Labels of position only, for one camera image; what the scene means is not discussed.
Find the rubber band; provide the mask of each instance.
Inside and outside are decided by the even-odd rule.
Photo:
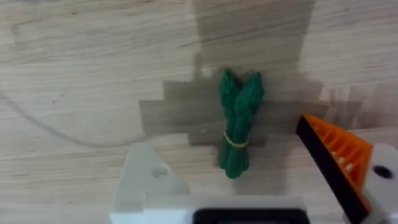
[[[231,146],[236,147],[238,149],[243,149],[246,146],[248,146],[248,144],[249,144],[249,140],[246,140],[246,142],[242,143],[242,144],[237,144],[235,142],[232,142],[232,140],[228,137],[228,135],[226,134],[225,131],[224,131],[224,137],[225,137],[225,140],[228,142],[228,144],[230,144]]]

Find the toy asparagus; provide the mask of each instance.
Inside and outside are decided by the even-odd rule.
[[[229,178],[235,179],[249,168],[248,137],[263,95],[260,72],[242,84],[230,70],[224,71],[220,101],[227,122],[219,166]]]

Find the wooden table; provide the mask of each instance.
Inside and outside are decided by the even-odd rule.
[[[128,146],[149,141],[195,194],[301,195],[341,209],[297,137],[301,113],[396,144],[395,0],[1,0],[1,223],[108,223]],[[218,78],[263,73],[250,172],[213,161]]]

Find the orange gripper pad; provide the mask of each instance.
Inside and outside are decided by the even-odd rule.
[[[362,192],[372,145],[333,124],[311,115],[304,115],[323,145],[333,156],[346,179]]]

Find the screw hole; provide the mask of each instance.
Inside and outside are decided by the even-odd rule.
[[[167,169],[167,167],[162,165],[157,165],[152,169],[152,176],[156,179],[165,177],[167,173],[169,173],[169,170]]]
[[[394,174],[391,172],[390,169],[388,169],[385,166],[382,166],[382,165],[373,166],[373,171],[382,178],[385,178],[385,179],[393,179],[394,178]]]

